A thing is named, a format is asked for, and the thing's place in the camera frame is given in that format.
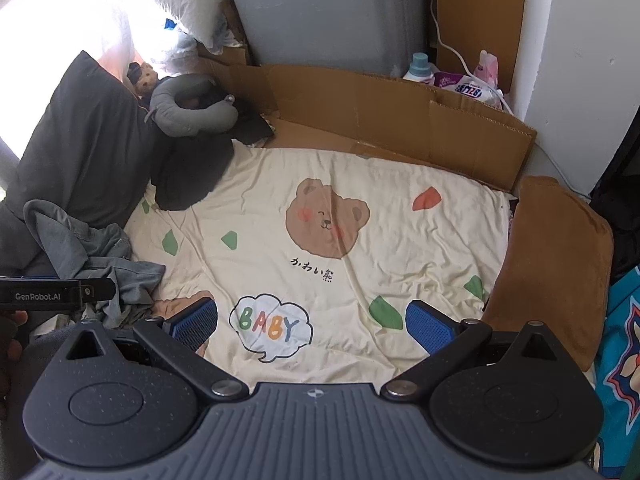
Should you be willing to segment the person's left hand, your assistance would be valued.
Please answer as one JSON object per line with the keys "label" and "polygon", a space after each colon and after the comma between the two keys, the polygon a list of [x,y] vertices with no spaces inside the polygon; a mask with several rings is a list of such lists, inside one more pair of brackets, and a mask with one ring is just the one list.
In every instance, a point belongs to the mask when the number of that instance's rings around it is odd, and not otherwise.
{"label": "person's left hand", "polygon": [[15,339],[18,329],[28,320],[26,311],[1,312],[1,370],[0,370],[0,414],[5,420],[8,414],[6,396],[11,388],[12,363],[17,362],[23,352],[23,347]]}

